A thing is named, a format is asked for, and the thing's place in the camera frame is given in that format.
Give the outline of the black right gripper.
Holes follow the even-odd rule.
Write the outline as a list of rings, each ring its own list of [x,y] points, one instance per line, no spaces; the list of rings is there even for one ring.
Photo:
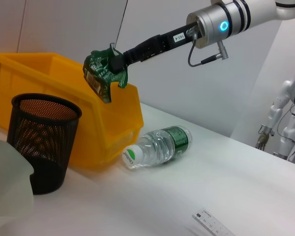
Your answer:
[[[153,56],[192,42],[195,33],[199,38],[198,23],[193,22],[168,33],[153,36],[124,53],[113,50],[110,58],[110,71],[122,72],[131,64],[145,61]]]

